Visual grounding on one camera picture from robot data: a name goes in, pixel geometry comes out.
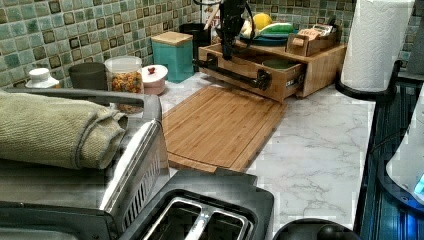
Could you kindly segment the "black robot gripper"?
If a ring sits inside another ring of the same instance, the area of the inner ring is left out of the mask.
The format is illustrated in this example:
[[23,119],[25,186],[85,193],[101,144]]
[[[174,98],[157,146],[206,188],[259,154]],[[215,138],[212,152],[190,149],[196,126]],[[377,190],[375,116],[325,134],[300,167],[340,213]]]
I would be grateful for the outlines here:
[[219,4],[220,25],[218,36],[221,38],[221,47],[224,60],[232,58],[235,37],[239,35],[244,24],[246,0],[222,0]]

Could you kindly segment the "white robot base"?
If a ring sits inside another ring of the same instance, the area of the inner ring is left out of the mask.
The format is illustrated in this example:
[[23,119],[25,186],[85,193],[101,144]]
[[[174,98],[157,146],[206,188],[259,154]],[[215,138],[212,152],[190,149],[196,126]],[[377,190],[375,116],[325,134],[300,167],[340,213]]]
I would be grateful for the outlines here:
[[401,84],[382,111],[378,180],[399,205],[423,214],[423,99],[421,87]]

